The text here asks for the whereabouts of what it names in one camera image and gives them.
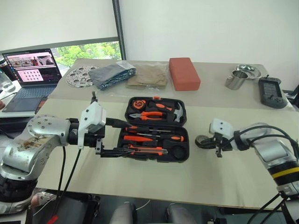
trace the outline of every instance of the beige cloth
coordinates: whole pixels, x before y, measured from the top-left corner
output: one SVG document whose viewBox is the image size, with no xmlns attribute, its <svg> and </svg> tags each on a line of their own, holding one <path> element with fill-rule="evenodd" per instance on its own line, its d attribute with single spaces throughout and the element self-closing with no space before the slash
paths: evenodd
<svg viewBox="0 0 299 224">
<path fill-rule="evenodd" d="M 135 76 L 127 81 L 126 87 L 134 89 L 144 89 L 146 86 L 164 89 L 167 84 L 166 65 L 162 63 L 148 64 L 136 63 Z"/>
</svg>

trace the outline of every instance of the laptop keyboard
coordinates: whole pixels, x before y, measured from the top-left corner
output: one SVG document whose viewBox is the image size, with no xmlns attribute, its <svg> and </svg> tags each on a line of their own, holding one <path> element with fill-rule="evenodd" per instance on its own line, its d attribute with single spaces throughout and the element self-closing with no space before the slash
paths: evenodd
<svg viewBox="0 0 299 224">
<path fill-rule="evenodd" d="M 55 87 L 21 88 L 14 98 L 21 99 L 47 97 L 53 92 L 54 89 Z"/>
</svg>

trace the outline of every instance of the black device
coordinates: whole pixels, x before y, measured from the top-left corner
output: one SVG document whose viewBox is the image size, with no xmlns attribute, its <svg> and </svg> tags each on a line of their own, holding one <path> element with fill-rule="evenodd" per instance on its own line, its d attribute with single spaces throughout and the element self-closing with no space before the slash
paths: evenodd
<svg viewBox="0 0 299 224">
<path fill-rule="evenodd" d="M 50 95 L 61 79 L 51 50 L 4 53 L 3 57 L 22 87 L 3 112 L 35 111 L 41 98 Z"/>
<path fill-rule="evenodd" d="M 266 106 L 282 109 L 287 105 L 287 101 L 282 97 L 279 87 L 281 80 L 278 78 L 262 77 L 258 81 L 261 95 L 261 102 Z"/>
</svg>

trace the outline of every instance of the tool kit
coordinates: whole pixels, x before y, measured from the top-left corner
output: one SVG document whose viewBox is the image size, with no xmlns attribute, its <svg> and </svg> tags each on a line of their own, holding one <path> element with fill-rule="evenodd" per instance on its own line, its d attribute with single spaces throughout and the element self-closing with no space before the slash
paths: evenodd
<svg viewBox="0 0 299 224">
<path fill-rule="evenodd" d="M 183 162 L 189 157 L 187 121 L 181 100 L 133 97 L 125 118 L 132 125 L 121 130 L 117 147 L 131 148 L 125 157 L 158 162 Z"/>
</svg>

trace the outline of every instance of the gray cloth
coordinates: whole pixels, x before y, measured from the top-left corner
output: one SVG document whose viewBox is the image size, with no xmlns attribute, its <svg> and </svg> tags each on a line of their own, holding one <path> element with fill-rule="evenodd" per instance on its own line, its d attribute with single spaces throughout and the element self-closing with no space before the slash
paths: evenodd
<svg viewBox="0 0 299 224">
<path fill-rule="evenodd" d="M 91 70 L 88 74 L 100 90 L 131 78 L 135 74 L 136 69 L 125 69 L 118 64 L 111 64 L 106 67 Z"/>
</svg>

